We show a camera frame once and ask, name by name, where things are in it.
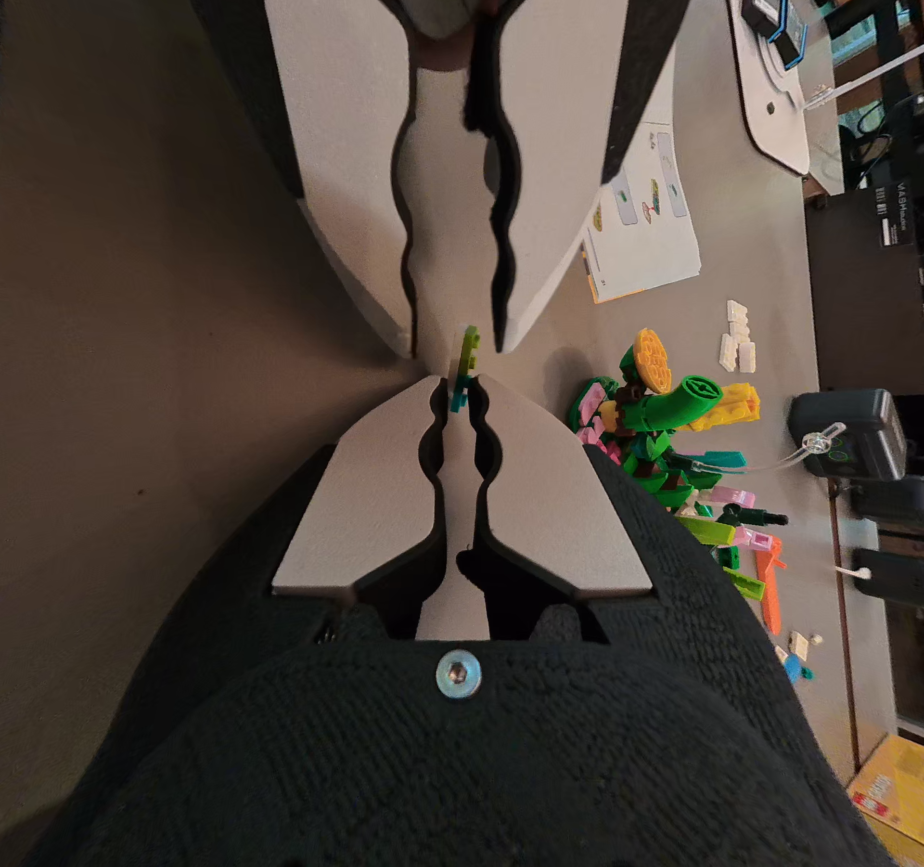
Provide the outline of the black device with blue band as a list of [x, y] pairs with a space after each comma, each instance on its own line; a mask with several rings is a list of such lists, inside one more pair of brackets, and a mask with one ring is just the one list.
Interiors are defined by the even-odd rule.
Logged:
[[741, 0], [740, 14], [757, 38], [775, 50], [783, 71], [801, 63], [808, 25], [792, 0]]

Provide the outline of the clear plastic rod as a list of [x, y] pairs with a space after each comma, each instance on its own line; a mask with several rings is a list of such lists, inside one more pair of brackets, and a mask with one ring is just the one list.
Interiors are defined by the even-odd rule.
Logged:
[[832, 100], [836, 100], [837, 98], [851, 91], [854, 91], [872, 82], [873, 80], [877, 78], [880, 78], [884, 74], [891, 72], [901, 67], [902, 65], [906, 64], [910, 60], [922, 55], [923, 49], [924, 49], [924, 46], [921, 43], [915, 48], [911, 49], [910, 51], [904, 52], [903, 54], [899, 55], [898, 57], [895, 57], [894, 59], [886, 62], [885, 64], [880, 65], [872, 69], [871, 71], [863, 74], [859, 78], [849, 80], [848, 82], [840, 84], [835, 87], [827, 87], [827, 86], [823, 87], [817, 93], [815, 93], [812, 98], [803, 100], [803, 102], [800, 104], [800, 108], [804, 112], [807, 112], [810, 110], [814, 110], [815, 108], [818, 108], [822, 105], [825, 105], [826, 103]]

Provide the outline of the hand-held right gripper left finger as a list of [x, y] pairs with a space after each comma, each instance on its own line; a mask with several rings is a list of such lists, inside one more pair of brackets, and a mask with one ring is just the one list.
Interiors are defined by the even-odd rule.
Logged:
[[341, 436], [271, 581], [275, 595], [359, 600], [400, 558], [445, 540], [445, 377], [429, 375]]

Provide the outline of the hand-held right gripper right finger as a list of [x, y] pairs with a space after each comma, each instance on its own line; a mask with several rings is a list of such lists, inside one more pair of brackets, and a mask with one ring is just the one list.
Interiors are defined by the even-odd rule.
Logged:
[[468, 579], [485, 594], [534, 587], [563, 600], [653, 589], [639, 553], [574, 433], [487, 374], [469, 388], [480, 485]]

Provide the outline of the clear curved lego rod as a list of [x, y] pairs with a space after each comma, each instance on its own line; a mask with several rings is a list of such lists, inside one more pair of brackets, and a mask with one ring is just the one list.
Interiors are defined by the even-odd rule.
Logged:
[[794, 453], [775, 463], [765, 466], [724, 466], [719, 463], [709, 462], [705, 457], [692, 457], [686, 455], [677, 455], [677, 459], [686, 459], [689, 468], [694, 471], [717, 472], [723, 475], [754, 475], [757, 473], [778, 471], [786, 468], [795, 467], [804, 462], [809, 457], [819, 457], [829, 453], [837, 438], [846, 430], [843, 422], [835, 422], [823, 431], [809, 432], [805, 434], [801, 441], [801, 446]]

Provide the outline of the small lime teal lego assembly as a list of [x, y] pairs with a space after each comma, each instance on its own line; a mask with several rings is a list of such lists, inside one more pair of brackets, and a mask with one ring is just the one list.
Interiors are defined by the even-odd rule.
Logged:
[[475, 324], [460, 325], [456, 331], [447, 373], [447, 400], [451, 413], [467, 406], [468, 388], [478, 365], [480, 331]]

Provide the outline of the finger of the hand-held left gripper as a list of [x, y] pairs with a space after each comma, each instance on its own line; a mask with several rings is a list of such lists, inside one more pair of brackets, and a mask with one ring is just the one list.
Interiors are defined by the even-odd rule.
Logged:
[[472, 53], [500, 184], [494, 344], [510, 353], [557, 289], [602, 184], [629, 0], [505, 0]]
[[416, 109], [410, 19], [398, 0], [263, 0], [313, 237], [360, 314], [417, 354], [410, 210], [398, 160]]

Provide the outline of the pile of loose lego bricks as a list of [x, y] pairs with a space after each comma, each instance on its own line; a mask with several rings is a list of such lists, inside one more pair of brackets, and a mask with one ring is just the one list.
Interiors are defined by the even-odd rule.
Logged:
[[822, 645], [823, 642], [823, 636], [819, 633], [806, 636], [797, 630], [791, 630], [785, 646], [774, 645], [773, 651], [791, 685], [796, 686], [802, 680], [814, 679], [814, 672], [808, 666], [809, 650]]

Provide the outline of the orange lego piece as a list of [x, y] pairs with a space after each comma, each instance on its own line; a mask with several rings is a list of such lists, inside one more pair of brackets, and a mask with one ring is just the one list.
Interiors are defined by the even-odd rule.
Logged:
[[769, 534], [765, 546], [755, 551], [757, 579], [764, 585], [761, 613], [769, 633], [777, 636], [782, 630], [777, 573], [786, 570], [787, 564], [782, 559], [783, 544], [779, 537]]

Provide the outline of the lego instruction booklet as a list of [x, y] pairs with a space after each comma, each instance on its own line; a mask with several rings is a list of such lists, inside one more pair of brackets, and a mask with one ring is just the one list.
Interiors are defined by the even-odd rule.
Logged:
[[641, 122], [622, 167], [601, 186], [577, 243], [597, 304], [699, 274], [699, 243], [671, 123]]

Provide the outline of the cluster of white lego bricks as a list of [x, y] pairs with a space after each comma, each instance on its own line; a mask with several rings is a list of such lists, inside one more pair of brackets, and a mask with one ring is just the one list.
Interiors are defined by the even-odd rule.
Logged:
[[748, 309], [734, 299], [725, 304], [727, 327], [720, 340], [719, 365], [729, 374], [754, 375], [757, 347], [751, 337]]

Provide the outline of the yellow cardboard box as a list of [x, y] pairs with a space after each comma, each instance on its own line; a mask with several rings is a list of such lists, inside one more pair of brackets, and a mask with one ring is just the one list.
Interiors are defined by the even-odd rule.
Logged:
[[923, 746], [885, 737], [849, 785], [852, 802], [902, 866], [923, 865]]

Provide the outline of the white rounded board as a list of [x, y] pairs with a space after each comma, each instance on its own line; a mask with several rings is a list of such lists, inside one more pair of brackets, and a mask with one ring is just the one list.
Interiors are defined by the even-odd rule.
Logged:
[[760, 154], [803, 177], [809, 145], [798, 73], [784, 69], [776, 47], [748, 25], [742, 1], [725, 0], [747, 134]]

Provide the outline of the lego flower build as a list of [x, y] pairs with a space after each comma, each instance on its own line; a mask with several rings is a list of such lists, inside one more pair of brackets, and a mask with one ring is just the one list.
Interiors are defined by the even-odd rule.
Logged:
[[754, 386], [720, 386], [705, 375], [674, 378], [659, 336], [641, 329], [622, 356], [618, 375], [596, 375], [580, 389], [565, 423], [584, 445], [633, 544], [644, 560], [658, 547], [699, 552], [695, 567], [717, 566], [744, 598], [760, 603], [755, 551], [786, 515], [761, 509], [745, 481], [694, 471], [677, 455], [724, 466], [753, 466], [735, 448], [694, 450], [682, 438], [754, 422]]

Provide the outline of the black box with white label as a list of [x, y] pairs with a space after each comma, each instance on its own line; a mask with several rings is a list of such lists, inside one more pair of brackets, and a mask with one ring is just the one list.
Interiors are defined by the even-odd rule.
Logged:
[[823, 390], [923, 393], [922, 194], [915, 185], [885, 182], [806, 206]]

